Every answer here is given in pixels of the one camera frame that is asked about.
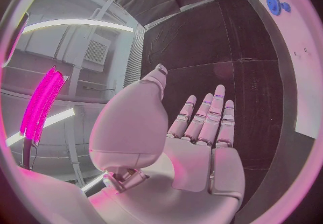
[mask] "ceiling light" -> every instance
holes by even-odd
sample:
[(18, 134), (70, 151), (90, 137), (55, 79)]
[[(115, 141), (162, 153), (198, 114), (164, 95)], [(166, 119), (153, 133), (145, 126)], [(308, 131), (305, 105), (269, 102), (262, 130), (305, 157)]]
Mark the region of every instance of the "ceiling light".
[(97, 183), (99, 183), (102, 179), (103, 179), (103, 176), (105, 174), (107, 174), (108, 172), (105, 172), (101, 175), (99, 175), (97, 178), (95, 178), (93, 181), (89, 182), (86, 186), (82, 187), (81, 190), (83, 192), (86, 192), (88, 191), (91, 187), (93, 187), (94, 185), (96, 185)]
[[(62, 121), (66, 118), (69, 118), (71, 116), (75, 115), (75, 112), (73, 110), (73, 108), (68, 109), (66, 111), (63, 111), (61, 113), (58, 113), (56, 115), (53, 115), (49, 118), (46, 119), (45, 124), (44, 124), (44, 128), (47, 126), (50, 126), (54, 123), (57, 123), (59, 121)], [(11, 137), (9, 137), (8, 139), (5, 140), (7, 147), (11, 146), (13, 143), (23, 139), (24, 137), (20, 135), (20, 132), (17, 132), (16, 134), (12, 135)]]
[(48, 26), (58, 26), (58, 25), (94, 25), (94, 26), (104, 26), (110, 27), (113, 29), (119, 29), (124, 31), (133, 32), (134, 29), (128, 26), (123, 26), (115, 23), (104, 22), (100, 20), (93, 20), (93, 19), (78, 19), (78, 18), (70, 18), (70, 19), (54, 19), (48, 20), (44, 22), (35, 23), (25, 27), (23, 33), (27, 33), (33, 30), (41, 29), (43, 27)]

